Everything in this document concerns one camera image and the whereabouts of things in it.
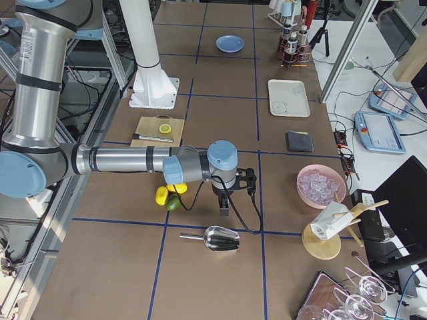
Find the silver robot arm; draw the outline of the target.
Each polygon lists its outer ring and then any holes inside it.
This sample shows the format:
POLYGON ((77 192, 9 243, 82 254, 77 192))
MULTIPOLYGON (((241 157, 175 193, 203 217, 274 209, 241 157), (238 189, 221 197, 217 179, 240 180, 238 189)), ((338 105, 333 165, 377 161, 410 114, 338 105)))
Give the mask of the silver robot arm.
POLYGON ((23 24, 15 106, 10 132, 1 140, 1 192, 36 195, 73 175, 97 172, 161 172, 169 185, 209 181, 220 213, 228 214, 236 184, 236 147, 224 140, 207 151, 183 147, 90 147, 54 138, 67 42, 79 31, 100 37, 100 1, 18 1, 23 24))

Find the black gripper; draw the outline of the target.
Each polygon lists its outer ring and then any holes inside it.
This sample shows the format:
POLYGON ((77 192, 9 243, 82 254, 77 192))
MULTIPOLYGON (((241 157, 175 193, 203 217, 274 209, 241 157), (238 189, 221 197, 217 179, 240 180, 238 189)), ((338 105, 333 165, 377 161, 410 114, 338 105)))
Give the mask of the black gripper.
POLYGON ((218 203, 220 206, 220 216, 228 217, 229 216, 229 201, 228 196, 230 196, 233 191, 229 189, 224 189, 220 183, 214 181, 211 182, 213 192, 218 196, 218 203))

